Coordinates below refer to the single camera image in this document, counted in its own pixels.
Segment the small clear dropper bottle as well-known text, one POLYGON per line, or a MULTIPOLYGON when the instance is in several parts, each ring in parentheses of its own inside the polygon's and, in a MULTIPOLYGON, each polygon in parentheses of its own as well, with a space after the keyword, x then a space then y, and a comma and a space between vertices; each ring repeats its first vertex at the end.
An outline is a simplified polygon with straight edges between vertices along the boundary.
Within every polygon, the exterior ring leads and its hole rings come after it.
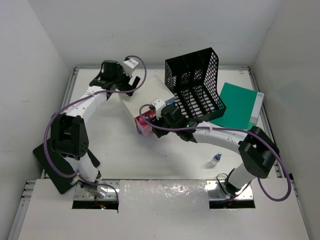
POLYGON ((211 167, 215 167, 221 160, 222 154, 218 152, 209 162, 211 167))

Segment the white drawer organizer box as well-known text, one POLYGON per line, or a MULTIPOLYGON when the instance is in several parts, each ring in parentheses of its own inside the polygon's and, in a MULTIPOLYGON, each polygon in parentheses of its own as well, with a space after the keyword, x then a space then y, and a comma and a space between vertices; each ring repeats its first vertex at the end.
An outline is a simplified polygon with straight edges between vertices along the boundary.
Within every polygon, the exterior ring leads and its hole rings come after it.
POLYGON ((174 94, 165 86, 164 80, 158 75, 152 75, 147 77, 143 86, 132 96, 120 94, 119 100, 129 122, 137 131, 135 118, 139 116, 142 105, 150 104, 154 99, 166 101, 174 97, 174 94))

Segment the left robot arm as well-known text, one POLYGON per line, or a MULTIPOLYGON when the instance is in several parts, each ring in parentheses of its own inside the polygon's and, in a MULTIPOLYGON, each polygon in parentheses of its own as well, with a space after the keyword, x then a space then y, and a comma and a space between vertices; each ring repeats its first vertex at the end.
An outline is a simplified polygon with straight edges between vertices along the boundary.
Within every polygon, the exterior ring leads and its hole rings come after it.
POLYGON ((132 78, 133 72, 143 60, 129 55, 122 63, 104 60, 99 73, 90 81, 83 96, 56 112, 45 130, 44 137, 50 140, 52 150, 72 167, 73 173, 62 173, 51 160, 47 143, 43 144, 45 157, 52 169, 71 183, 82 181, 96 185, 100 172, 89 156, 89 138, 86 123, 98 107, 112 94, 133 93, 142 87, 144 78, 132 78))

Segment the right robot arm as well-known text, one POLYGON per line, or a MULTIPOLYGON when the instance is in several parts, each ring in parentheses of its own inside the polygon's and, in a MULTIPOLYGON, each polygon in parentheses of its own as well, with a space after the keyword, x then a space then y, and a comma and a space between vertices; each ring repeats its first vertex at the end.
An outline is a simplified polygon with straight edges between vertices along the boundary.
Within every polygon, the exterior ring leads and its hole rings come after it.
POLYGON ((255 178, 265 179, 280 151, 259 127, 250 130, 219 127, 199 118, 187 118, 174 104, 154 107, 156 116, 150 120, 158 138, 174 132, 183 141, 204 143, 228 149, 240 155, 242 163, 224 181, 225 191, 234 196, 255 178))

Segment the blue pulled-out drawer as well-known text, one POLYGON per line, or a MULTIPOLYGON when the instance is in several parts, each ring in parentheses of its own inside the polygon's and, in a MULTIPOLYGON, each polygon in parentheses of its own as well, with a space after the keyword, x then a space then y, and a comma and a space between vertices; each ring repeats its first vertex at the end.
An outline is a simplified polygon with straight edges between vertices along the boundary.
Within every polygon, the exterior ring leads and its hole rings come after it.
POLYGON ((166 100, 166 101, 165 101, 165 104, 166 104, 166 105, 171 105, 171 104, 173 104, 174 102, 175 102, 175 98, 172 97, 172 98, 166 100))

